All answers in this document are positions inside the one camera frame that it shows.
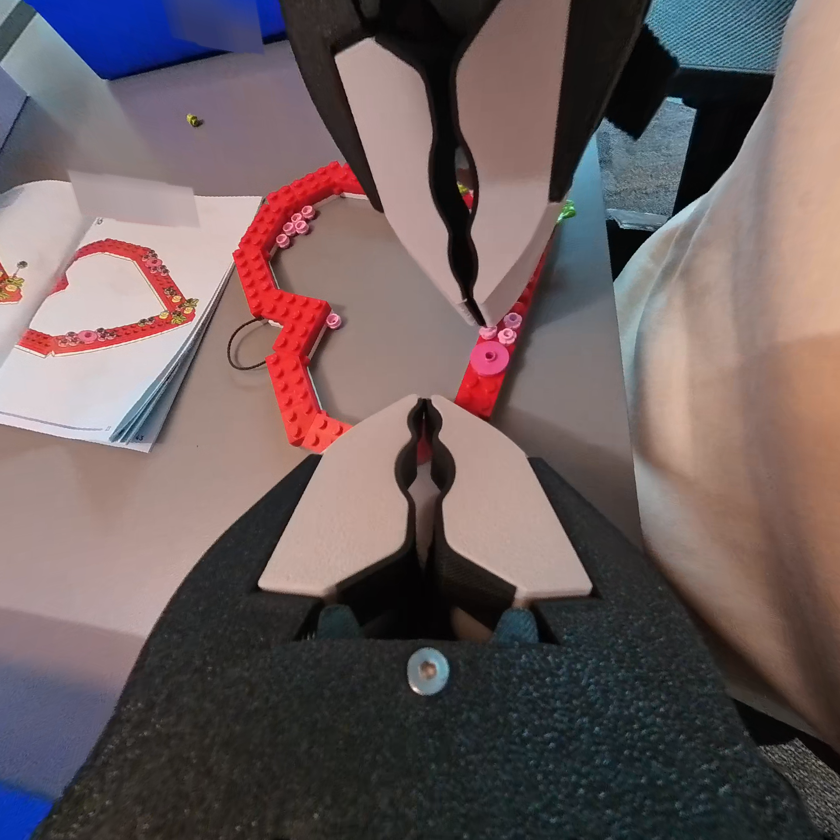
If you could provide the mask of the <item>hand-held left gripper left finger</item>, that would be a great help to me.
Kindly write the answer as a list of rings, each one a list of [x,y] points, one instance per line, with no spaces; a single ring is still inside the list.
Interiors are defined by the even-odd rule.
[[[421,398],[352,427],[320,457],[259,578],[265,592],[322,599],[369,580],[415,546]]]

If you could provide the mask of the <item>instruction booklet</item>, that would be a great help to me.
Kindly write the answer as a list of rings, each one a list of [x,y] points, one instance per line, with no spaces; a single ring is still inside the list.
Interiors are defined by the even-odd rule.
[[[197,226],[170,227],[85,217],[68,182],[2,192],[2,424],[148,450],[261,203],[198,196]]]

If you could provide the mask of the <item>person's light clothing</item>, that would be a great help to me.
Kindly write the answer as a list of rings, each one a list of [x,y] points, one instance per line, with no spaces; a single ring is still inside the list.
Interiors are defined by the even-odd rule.
[[[735,161],[615,282],[645,548],[839,737],[839,3],[796,2]]]

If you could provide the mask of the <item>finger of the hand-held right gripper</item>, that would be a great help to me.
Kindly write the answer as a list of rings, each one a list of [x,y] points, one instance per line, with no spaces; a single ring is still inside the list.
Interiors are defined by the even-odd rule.
[[[448,231],[434,204],[434,130],[421,74],[374,37],[340,51],[335,64],[388,223],[447,302],[477,325],[449,263]]]
[[[478,185],[472,295],[485,323],[519,298],[560,213],[550,188],[570,8],[499,2],[458,62],[458,126]]]

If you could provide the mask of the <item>red brick heart frame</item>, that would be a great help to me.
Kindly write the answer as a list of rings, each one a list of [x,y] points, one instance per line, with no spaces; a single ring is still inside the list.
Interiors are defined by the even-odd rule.
[[[280,327],[266,366],[287,440],[292,446],[319,455],[351,428],[322,409],[309,371],[310,355],[329,330],[325,321],[333,310],[325,300],[280,289],[270,258],[277,251],[276,237],[282,235],[282,226],[291,215],[299,213],[304,205],[315,206],[338,197],[367,198],[350,166],[334,161],[268,194],[234,252],[250,313],[257,320]],[[508,311],[519,313],[522,320],[528,316],[548,254],[546,247],[528,284]],[[511,368],[509,362],[504,373],[480,377],[468,362],[455,404],[490,420]]]

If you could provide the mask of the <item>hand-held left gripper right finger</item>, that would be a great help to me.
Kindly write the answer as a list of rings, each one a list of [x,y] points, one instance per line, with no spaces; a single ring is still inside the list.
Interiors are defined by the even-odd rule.
[[[587,597],[592,582],[529,458],[440,395],[427,401],[438,497],[430,575],[455,607]]]

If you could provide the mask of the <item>grey desk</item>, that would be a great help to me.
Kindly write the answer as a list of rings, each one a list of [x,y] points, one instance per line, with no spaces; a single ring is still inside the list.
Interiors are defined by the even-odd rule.
[[[288,43],[105,81],[36,17],[2,66],[29,95],[2,190],[83,171],[263,196],[342,159]],[[493,421],[640,544],[598,165],[591,144]],[[311,365],[332,417],[455,395],[476,331],[366,203],[328,204],[275,271],[344,319]],[[266,372],[226,361],[247,318],[231,279],[149,454],[2,427],[2,782],[57,798],[186,573],[305,456]]]

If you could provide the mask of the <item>black mesh office chair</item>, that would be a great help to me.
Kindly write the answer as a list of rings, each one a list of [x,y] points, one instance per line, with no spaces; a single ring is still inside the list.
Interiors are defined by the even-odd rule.
[[[645,62],[625,97],[640,128],[605,121],[607,217],[655,230],[734,162],[770,94],[793,1],[653,2]]]

